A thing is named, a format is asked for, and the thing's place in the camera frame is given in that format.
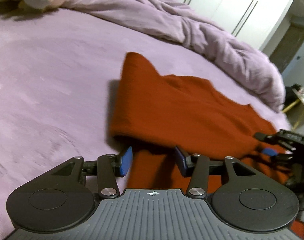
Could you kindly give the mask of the rust red knit cardigan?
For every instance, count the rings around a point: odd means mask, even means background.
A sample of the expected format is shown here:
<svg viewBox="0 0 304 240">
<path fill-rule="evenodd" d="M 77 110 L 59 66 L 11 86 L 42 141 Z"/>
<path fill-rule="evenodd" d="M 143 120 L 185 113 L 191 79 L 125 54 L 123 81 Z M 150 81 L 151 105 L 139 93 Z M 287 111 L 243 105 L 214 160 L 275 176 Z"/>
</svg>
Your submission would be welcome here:
<svg viewBox="0 0 304 240">
<path fill-rule="evenodd" d="M 276 130 L 251 105 L 230 100 L 208 80 L 162 76 L 144 56 L 125 56 L 109 133 L 134 151 L 128 188 L 187 189 L 172 155 L 177 145 L 214 160 L 234 156 L 284 183 L 289 170 L 272 167 L 257 132 Z"/>
</svg>

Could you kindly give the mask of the yellow legged side table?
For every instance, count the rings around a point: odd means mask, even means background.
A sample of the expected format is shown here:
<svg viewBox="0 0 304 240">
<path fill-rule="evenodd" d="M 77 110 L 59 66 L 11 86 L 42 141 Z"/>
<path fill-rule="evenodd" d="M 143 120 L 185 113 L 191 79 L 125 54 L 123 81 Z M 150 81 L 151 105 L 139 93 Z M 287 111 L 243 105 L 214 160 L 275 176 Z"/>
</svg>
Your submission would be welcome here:
<svg viewBox="0 0 304 240">
<path fill-rule="evenodd" d="M 304 94 L 296 92 L 296 90 L 294 93 L 298 99 L 283 109 L 292 131 L 304 126 Z"/>
</svg>

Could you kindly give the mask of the black clothing pile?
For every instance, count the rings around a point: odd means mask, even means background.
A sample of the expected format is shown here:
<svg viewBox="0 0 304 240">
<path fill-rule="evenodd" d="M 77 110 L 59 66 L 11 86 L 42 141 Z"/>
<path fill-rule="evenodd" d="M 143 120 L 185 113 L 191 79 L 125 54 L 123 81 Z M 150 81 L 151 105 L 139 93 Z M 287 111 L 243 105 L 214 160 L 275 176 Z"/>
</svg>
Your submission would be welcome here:
<svg viewBox="0 0 304 240">
<path fill-rule="evenodd" d="M 289 106 L 290 104 L 292 104 L 293 102 L 295 102 L 298 98 L 296 96 L 296 94 L 294 93 L 294 90 L 296 90 L 296 92 L 299 92 L 303 89 L 304 87 L 302 85 L 299 85 L 297 83 L 295 83 L 292 86 L 286 86 L 285 87 L 285 102 L 284 102 L 284 107 L 286 108 L 287 106 Z"/>
</svg>

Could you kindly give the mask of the purple crumpled duvet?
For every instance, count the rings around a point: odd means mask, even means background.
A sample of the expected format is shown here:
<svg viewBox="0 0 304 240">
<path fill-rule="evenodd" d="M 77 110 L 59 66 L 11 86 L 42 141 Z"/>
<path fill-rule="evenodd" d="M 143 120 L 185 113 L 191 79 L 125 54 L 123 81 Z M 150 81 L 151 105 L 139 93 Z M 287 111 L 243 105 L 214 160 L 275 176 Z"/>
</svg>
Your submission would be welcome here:
<svg viewBox="0 0 304 240">
<path fill-rule="evenodd" d="M 63 7 L 179 44 L 211 61 L 273 111 L 283 108 L 283 79 L 268 57 L 188 5 L 177 0 L 65 0 Z"/>
</svg>

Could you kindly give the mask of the purple bed sheet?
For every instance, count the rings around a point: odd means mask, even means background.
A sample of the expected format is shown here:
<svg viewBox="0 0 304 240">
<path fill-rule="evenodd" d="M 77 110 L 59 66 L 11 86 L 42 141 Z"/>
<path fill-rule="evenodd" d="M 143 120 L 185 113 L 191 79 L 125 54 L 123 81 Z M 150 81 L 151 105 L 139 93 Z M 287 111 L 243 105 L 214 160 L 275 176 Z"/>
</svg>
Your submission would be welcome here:
<svg viewBox="0 0 304 240">
<path fill-rule="evenodd" d="M 60 163 L 118 153 L 108 122 L 127 52 L 162 75 L 197 76 L 276 129 L 270 110 L 203 56 L 180 45 L 69 9 L 21 14 L 0 4 L 0 239 L 12 232 L 9 194 Z"/>
</svg>

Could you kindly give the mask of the white wardrobe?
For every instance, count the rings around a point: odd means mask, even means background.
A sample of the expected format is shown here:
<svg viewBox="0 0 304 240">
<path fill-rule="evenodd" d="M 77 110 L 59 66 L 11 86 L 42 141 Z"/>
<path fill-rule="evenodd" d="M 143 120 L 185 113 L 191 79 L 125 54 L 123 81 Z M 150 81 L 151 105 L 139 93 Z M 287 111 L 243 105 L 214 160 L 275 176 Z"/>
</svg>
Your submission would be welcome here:
<svg viewBox="0 0 304 240">
<path fill-rule="evenodd" d="M 263 50 L 293 0 L 178 0 L 253 48 Z"/>
</svg>

